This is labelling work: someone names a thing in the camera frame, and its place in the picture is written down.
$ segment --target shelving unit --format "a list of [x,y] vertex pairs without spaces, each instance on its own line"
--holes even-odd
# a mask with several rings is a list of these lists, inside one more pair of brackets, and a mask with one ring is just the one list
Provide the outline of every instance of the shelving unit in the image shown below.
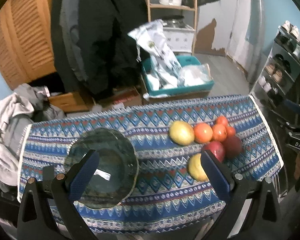
[[[289,51],[289,48],[286,46],[286,44],[282,44],[281,40],[278,38],[279,33],[282,33],[285,37],[287,37],[289,39],[289,41],[294,45],[294,47],[297,44],[300,46],[300,42],[295,37],[293,37],[290,33],[288,33],[286,30],[284,30],[281,26],[278,27],[276,38],[274,39],[274,43],[272,45],[268,59],[250,91],[250,94],[253,95],[255,98],[257,98],[258,102],[261,103],[262,106],[264,106],[264,107],[276,108],[277,105],[275,104],[275,100],[270,98],[268,96],[268,94],[263,90],[261,85],[258,83],[258,80],[260,79],[260,77],[262,75],[265,76],[266,78],[267,77],[271,78],[272,85],[278,89],[279,95],[281,95],[284,98],[285,95],[289,92],[292,85],[294,84],[296,77],[300,73],[300,62],[295,57],[293,57],[292,52]],[[294,71],[291,71],[291,73],[288,73],[284,69],[284,67],[282,67],[282,65],[280,65],[280,63],[274,59],[274,55],[277,53],[282,54],[284,59],[286,59],[290,62],[290,67]],[[269,65],[270,63],[276,64],[276,67],[280,68],[280,70],[282,71],[282,78],[285,79],[287,84],[282,86],[280,83],[277,83],[275,81],[275,79],[273,78],[273,75],[270,75],[268,73],[268,71],[266,70],[266,66]]]
[[175,6],[175,5],[163,5],[163,4],[155,4],[150,3],[150,0],[146,0],[148,7],[148,21],[151,22],[151,9],[152,8],[162,8],[162,9],[176,9],[176,10],[185,10],[185,11],[193,11],[194,12],[194,29],[195,35],[192,44],[192,54],[194,54],[194,45],[196,42],[196,32],[197,32],[197,16],[198,16],[198,0],[194,0],[194,8],[190,8],[188,6]]

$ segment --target patterned tablecloth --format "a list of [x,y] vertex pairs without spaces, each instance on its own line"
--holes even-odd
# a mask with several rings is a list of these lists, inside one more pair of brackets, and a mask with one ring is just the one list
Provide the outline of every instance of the patterned tablecloth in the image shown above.
[[[92,210],[74,203],[91,230],[149,233],[191,225],[220,211],[225,204],[209,182],[197,182],[187,173],[187,161],[200,152],[202,145],[176,145],[168,136],[169,125],[180,119],[212,125],[221,114],[235,127],[244,145],[238,157],[226,162],[231,171],[253,180],[274,176],[283,162],[266,120],[250,96],[180,100],[27,127],[19,165],[18,200],[29,177],[42,180],[44,166],[54,165],[58,173],[65,172],[67,149],[75,138],[85,131],[107,127],[121,131],[131,141],[140,171],[133,193],[122,205]],[[56,207],[51,209],[62,224]]]

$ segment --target metal screw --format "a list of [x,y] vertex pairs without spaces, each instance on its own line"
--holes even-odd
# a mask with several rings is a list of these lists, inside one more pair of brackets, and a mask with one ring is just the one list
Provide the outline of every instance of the metal screw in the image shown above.
[[59,173],[56,178],[58,180],[61,180],[61,179],[64,179],[64,177],[65,177],[65,175],[63,173]]
[[272,180],[271,180],[269,177],[266,177],[266,178],[265,178],[265,181],[266,181],[266,183],[268,183],[268,184],[272,183]]
[[31,177],[28,179],[28,182],[31,184],[31,183],[34,183],[34,177]]
[[243,176],[242,176],[240,173],[235,174],[234,177],[235,177],[236,179],[238,179],[238,180],[242,180],[242,179],[243,179]]

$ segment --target red apple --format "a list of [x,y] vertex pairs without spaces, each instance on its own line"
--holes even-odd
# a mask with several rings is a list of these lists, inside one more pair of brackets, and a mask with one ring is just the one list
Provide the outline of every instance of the red apple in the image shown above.
[[242,141],[235,135],[227,137],[222,144],[226,149],[228,159],[238,156],[242,151]]
[[218,141],[213,141],[208,144],[206,144],[201,151],[204,150],[210,150],[213,155],[218,159],[218,161],[223,162],[225,156],[226,156],[226,151],[225,148],[223,147],[222,143]]

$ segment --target teal plastic bin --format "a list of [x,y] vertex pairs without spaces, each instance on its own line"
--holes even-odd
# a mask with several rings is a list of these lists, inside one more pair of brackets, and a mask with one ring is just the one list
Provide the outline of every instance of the teal plastic bin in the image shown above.
[[[176,56],[182,67],[187,65],[201,65],[200,61],[194,56]],[[197,91],[210,91],[214,85],[214,81],[211,80],[209,83],[204,85],[192,86],[192,87],[178,87],[178,88],[170,88],[170,89],[159,89],[159,90],[151,90],[147,73],[151,70],[151,59],[148,58],[142,62],[142,74],[146,83],[146,87],[149,95],[158,96],[162,94],[166,95],[177,95],[177,94],[186,94]]]

